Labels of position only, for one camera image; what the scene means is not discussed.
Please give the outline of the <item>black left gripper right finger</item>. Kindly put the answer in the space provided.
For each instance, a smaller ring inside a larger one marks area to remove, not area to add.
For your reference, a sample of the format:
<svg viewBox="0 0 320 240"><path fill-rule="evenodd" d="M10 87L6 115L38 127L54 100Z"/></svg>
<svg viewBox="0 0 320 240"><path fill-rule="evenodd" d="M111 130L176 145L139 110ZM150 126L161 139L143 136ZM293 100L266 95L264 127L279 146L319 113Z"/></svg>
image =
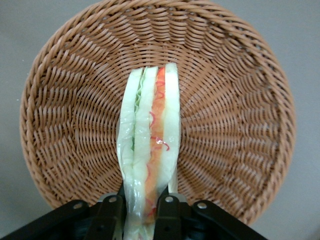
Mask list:
<svg viewBox="0 0 320 240"><path fill-rule="evenodd" d="M157 201L154 226L154 240L183 240L183 210L188 205L187 198L180 193L169 192L166 188Z"/></svg>

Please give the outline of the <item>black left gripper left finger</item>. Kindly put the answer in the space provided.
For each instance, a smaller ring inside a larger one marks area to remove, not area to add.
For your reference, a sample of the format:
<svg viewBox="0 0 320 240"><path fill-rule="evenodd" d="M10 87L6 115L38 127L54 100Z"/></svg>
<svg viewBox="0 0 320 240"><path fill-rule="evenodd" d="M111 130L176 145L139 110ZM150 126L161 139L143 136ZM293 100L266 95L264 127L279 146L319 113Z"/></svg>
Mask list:
<svg viewBox="0 0 320 240"><path fill-rule="evenodd" d="M98 210L86 232L86 240L121 240L125 221L125 193L121 184L117 192L102 195Z"/></svg>

